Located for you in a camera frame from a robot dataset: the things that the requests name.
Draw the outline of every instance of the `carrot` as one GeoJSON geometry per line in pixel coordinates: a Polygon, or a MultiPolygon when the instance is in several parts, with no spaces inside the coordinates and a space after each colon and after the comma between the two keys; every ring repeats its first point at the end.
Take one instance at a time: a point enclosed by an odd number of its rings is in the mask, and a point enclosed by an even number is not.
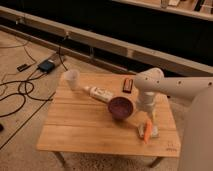
{"type": "Polygon", "coordinates": [[[151,119],[148,119],[146,121],[146,128],[145,128],[145,132],[144,132],[144,141],[145,143],[147,144],[148,143],[148,140],[152,134],[152,121],[151,119]]]}

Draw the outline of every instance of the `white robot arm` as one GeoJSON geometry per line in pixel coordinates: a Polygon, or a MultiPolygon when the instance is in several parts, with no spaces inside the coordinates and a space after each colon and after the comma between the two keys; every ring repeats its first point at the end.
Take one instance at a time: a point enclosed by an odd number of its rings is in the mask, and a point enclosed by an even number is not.
{"type": "Polygon", "coordinates": [[[192,101],[186,115],[178,170],[213,170],[213,77],[165,78],[160,69],[153,68],[137,74],[134,84],[139,90],[137,106],[146,112],[154,107],[152,92],[192,101]]]}

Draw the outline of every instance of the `paper cup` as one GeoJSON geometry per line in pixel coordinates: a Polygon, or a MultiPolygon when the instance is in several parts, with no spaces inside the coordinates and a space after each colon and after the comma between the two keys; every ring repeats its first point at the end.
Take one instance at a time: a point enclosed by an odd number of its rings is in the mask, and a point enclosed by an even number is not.
{"type": "Polygon", "coordinates": [[[78,87],[78,80],[79,80],[80,73],[76,69],[71,69],[64,73],[64,79],[69,84],[71,90],[76,90],[78,87]]]}

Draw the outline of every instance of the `table leg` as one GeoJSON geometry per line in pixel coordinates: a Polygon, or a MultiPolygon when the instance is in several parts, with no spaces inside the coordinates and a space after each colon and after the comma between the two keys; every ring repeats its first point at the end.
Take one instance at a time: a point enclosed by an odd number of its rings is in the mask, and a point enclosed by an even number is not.
{"type": "Polygon", "coordinates": [[[149,167],[150,167],[150,168],[154,168],[154,167],[157,166],[163,159],[164,159],[164,157],[157,157],[152,163],[149,164],[149,167]]]}
{"type": "Polygon", "coordinates": [[[55,154],[57,159],[61,162],[62,166],[65,166],[66,161],[65,161],[64,157],[62,156],[62,154],[60,152],[55,152],[55,151],[53,151],[53,153],[55,154]]]}

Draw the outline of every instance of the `concrete floor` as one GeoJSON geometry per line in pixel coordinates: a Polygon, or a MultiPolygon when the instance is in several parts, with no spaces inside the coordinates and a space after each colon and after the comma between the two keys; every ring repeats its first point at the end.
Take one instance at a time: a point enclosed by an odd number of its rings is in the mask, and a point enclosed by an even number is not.
{"type": "MultiPolygon", "coordinates": [[[[0,31],[0,47],[18,45],[13,35],[0,31]]],[[[49,57],[53,51],[34,43],[29,43],[26,46],[27,50],[38,63],[49,57]]],[[[12,49],[0,49],[0,79],[4,74],[15,73],[17,66],[32,61],[27,57],[23,47],[12,49]]],[[[109,73],[109,71],[96,66],[76,60],[72,57],[67,57],[65,65],[68,68],[78,69],[80,72],[97,72],[109,73]]],[[[8,80],[25,79],[36,66],[19,73],[16,76],[8,76],[8,80]]],[[[33,96],[39,98],[47,98],[55,91],[60,75],[64,72],[62,66],[54,70],[50,75],[34,81],[35,91],[33,96]]],[[[17,84],[10,86],[6,94],[17,90],[17,84]]],[[[20,105],[21,98],[14,96],[8,100],[0,102],[0,115],[12,111],[20,105]]],[[[42,102],[27,100],[23,109],[16,114],[0,118],[0,123],[5,127],[5,130],[0,133],[0,148],[9,139],[9,137],[32,115],[32,113],[42,104],[42,102]]],[[[188,108],[188,103],[178,99],[170,99],[171,108],[176,120],[177,128],[182,137],[184,115],[188,108]]],[[[18,131],[18,133],[0,150],[0,170],[1,171],[60,171],[64,170],[58,160],[51,152],[42,152],[36,150],[36,143],[38,141],[42,125],[47,115],[50,102],[42,107],[34,117],[32,117],[27,124],[18,131]]],[[[166,158],[156,168],[149,169],[146,165],[154,158],[143,156],[114,156],[114,155],[99,155],[99,154],[80,154],[80,153],[62,153],[69,165],[67,170],[79,171],[99,171],[99,170],[113,170],[113,171],[175,171],[177,170],[178,159],[166,158]]]]}

